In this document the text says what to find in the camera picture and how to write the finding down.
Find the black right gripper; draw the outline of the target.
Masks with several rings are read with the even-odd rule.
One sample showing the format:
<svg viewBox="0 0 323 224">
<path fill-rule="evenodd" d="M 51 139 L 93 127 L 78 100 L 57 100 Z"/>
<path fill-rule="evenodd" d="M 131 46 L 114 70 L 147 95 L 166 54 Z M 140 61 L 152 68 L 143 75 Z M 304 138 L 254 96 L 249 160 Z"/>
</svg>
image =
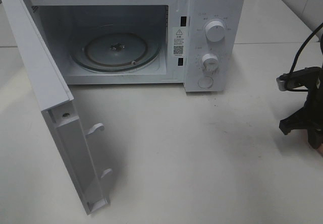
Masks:
<svg viewBox="0 0 323 224">
<path fill-rule="evenodd" d="M 280 120 L 279 129 L 284 135 L 292 130 L 307 129 L 308 143 L 312 148 L 319 148 L 322 144 L 322 68 L 309 90 L 304 106 L 307 118 L 303 111 L 297 111 Z"/>
</svg>

